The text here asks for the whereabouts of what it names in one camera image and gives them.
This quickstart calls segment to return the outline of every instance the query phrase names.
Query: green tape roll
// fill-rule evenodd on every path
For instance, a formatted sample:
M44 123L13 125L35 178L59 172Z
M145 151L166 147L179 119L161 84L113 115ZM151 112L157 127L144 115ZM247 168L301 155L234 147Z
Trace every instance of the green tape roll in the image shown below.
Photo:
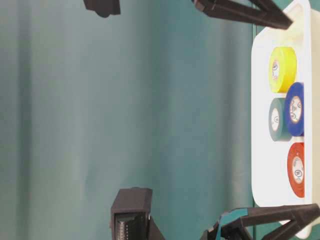
M269 110L269 132L273 141L289 141L292 135L285 124L285 98L275 98Z

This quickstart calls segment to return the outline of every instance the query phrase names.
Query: teal wall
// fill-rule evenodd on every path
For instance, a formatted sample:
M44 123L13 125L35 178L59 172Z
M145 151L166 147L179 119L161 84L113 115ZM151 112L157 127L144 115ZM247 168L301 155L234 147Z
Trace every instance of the teal wall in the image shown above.
M320 1L319 0L309 0L311 3L311 7L315 10L320 11ZM284 9L286 6L288 6L292 0L274 0L275 3L278 4L278 6L282 9ZM263 27L253 27L253 33L260 32L263 29ZM273 223L273 224L267 224L267 225L261 225L258 226L255 230L256 232L256 239L261 239L265 234L271 232L272 230L279 227L280 224ZM320 239L320 226L317 225L312 228L312 233L310 237L308 237L308 240L319 240Z
M121 10L1 2L0 239L111 239L119 188L154 189L169 240L252 205L252 27L190 0Z

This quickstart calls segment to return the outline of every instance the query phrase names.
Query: tape roll label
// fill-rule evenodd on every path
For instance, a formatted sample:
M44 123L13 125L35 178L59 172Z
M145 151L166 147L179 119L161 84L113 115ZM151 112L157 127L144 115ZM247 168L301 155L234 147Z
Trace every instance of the tape roll label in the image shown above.
M302 102L298 96L294 96L290 103L290 118L293 123L298 123L302 113Z
M280 75L280 65L278 60L275 60L272 64L272 78L275 82L278 81Z
M274 108L271 114L271 127L274 132L276 132L279 128L280 118L278 109Z
M305 170L304 170L304 164L303 164L301 158L298 156L296 156L293 159L292 174L293 174L294 181L297 184L301 184L302 181L304 180Z

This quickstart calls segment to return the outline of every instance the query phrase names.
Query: electrical tape roll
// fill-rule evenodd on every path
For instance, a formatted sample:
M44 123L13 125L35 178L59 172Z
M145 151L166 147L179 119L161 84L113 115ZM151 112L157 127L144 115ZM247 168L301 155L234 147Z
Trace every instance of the electrical tape roll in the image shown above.
M285 124L292 136L304 135L304 108L304 84L295 82L286 95L284 106Z
M294 143L288 153L287 174L291 188L299 198L305 197L305 145Z
M269 132L273 141L289 141L292 135L285 123L285 98L275 98L269 109Z
M270 57L268 72L272 92L286 93L296 79L295 50L292 47L276 47Z

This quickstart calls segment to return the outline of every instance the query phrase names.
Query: blue tape roll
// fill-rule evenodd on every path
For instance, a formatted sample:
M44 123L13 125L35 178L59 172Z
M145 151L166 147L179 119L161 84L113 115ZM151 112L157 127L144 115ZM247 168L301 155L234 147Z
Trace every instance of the blue tape roll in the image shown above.
M305 132L304 119L304 84L295 82L290 87L284 104L284 120L292 136L303 136Z

